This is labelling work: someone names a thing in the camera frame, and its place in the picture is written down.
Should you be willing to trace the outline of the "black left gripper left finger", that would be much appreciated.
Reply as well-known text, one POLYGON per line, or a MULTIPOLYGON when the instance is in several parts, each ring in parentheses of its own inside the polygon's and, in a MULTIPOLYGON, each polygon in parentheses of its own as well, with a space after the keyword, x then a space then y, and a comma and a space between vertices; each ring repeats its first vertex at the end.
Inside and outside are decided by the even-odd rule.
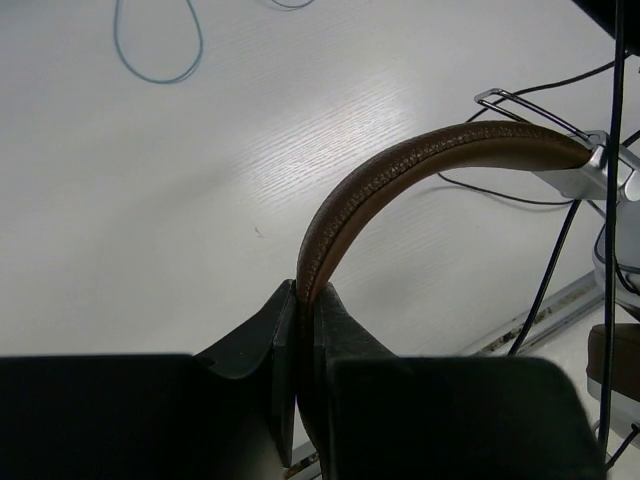
POLYGON ((197 354, 1 361, 5 479, 279 479, 292 461, 295 285, 197 354))

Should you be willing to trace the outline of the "brown silver headphones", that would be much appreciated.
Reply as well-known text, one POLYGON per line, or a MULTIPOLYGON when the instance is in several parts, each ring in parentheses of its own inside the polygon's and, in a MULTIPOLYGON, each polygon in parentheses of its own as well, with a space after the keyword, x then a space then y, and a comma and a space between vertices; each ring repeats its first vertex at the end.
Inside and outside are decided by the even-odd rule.
POLYGON ((502 120, 465 122, 428 132, 376 154, 346 176, 314 215, 301 244, 296 269, 300 335, 299 410, 317 449, 329 442, 326 407, 311 382, 314 305, 321 291, 364 227, 392 200, 414 184, 443 172, 499 168, 532 172, 571 200, 591 200, 604 192, 614 159, 624 167, 617 199, 638 200, 627 185, 639 182, 639 159, 627 146, 613 146, 611 135, 583 132, 542 109, 540 115, 563 133, 507 113, 502 120))

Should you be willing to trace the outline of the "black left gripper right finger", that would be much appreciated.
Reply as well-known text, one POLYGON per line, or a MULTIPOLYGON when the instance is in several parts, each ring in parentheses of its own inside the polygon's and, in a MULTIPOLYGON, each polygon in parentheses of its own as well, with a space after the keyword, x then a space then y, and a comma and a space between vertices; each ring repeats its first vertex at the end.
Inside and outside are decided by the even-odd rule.
POLYGON ((327 479, 602 479, 568 376, 536 357, 401 357, 333 287, 314 307, 327 479))

